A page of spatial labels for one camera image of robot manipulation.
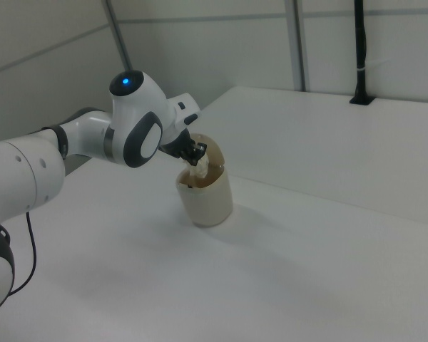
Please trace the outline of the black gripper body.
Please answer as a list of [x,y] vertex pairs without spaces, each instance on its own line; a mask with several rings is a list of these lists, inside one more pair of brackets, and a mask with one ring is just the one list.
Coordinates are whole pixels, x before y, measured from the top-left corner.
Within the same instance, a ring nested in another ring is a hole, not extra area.
[[174,141],[161,145],[159,150],[175,158],[192,160],[195,156],[195,143],[189,131],[183,130]]

